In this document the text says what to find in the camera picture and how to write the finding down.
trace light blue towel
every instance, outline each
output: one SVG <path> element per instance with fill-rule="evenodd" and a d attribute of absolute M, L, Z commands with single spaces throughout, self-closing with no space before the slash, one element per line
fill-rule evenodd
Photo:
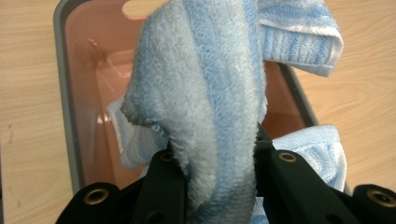
<path fill-rule="evenodd" d="M 311 127 L 274 139 L 276 149 L 300 154 L 330 187 L 344 190 L 347 177 L 347 160 L 340 137 L 332 125 Z M 257 198 L 251 224 L 267 224 L 262 208 L 263 198 Z"/>
<path fill-rule="evenodd" d="M 121 107 L 134 126 L 121 127 L 121 100 L 108 109 L 122 163 L 148 164 L 169 140 L 188 179 L 189 222 L 249 223 L 267 104 L 262 60 L 327 76 L 341 51 L 320 2 L 170 0 L 141 30 Z"/>

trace plastic bin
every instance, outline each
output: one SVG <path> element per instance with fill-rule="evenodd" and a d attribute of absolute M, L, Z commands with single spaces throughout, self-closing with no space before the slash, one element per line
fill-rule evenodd
<path fill-rule="evenodd" d="M 122 13 L 126 0 L 62 0 L 54 14 L 59 78 L 73 190 L 94 182 L 124 188 L 140 168 L 126 170 L 106 107 L 125 92 L 144 19 Z M 289 67 L 266 63 L 271 137 L 316 124 Z"/>

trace blue towel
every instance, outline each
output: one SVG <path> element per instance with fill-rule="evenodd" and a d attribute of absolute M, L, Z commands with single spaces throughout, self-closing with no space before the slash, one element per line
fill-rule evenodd
<path fill-rule="evenodd" d="M 290 133 L 274 139 L 274 147 L 300 154 L 328 186 L 344 190 L 347 160 L 334 126 L 321 125 Z M 256 200 L 250 223 L 269 223 L 262 208 L 263 198 Z"/>
<path fill-rule="evenodd" d="M 249 223 L 267 104 L 262 60 L 327 76 L 341 51 L 318 1 L 170 0 L 142 27 L 125 118 L 122 99 L 108 108 L 122 163 L 149 164 L 170 141 L 188 179 L 189 222 Z"/>

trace wooden table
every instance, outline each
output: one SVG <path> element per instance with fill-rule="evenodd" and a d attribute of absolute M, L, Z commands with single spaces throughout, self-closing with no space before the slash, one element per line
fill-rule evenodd
<path fill-rule="evenodd" d="M 57 1 L 0 0 L 0 136 L 6 223 L 53 223 L 72 197 L 52 14 Z M 330 78 L 298 71 L 335 124 L 348 183 L 396 190 L 396 4 L 329 1 L 345 40 Z"/>

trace terry cloth towel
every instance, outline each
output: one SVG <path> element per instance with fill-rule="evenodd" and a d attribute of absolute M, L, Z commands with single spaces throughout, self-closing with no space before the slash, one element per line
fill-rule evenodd
<path fill-rule="evenodd" d="M 120 127 L 120 102 L 109 107 L 122 163 L 149 164 L 169 140 L 188 179 L 189 222 L 248 223 L 267 103 L 262 60 L 327 76 L 341 51 L 318 1 L 170 0 L 141 30 L 121 106 L 134 126 Z"/>
<path fill-rule="evenodd" d="M 340 137 L 332 125 L 311 127 L 274 139 L 276 149 L 286 149 L 300 154 L 330 187 L 344 190 L 347 177 L 347 160 Z M 257 198 L 251 224 L 267 224 L 262 208 L 263 198 Z"/>

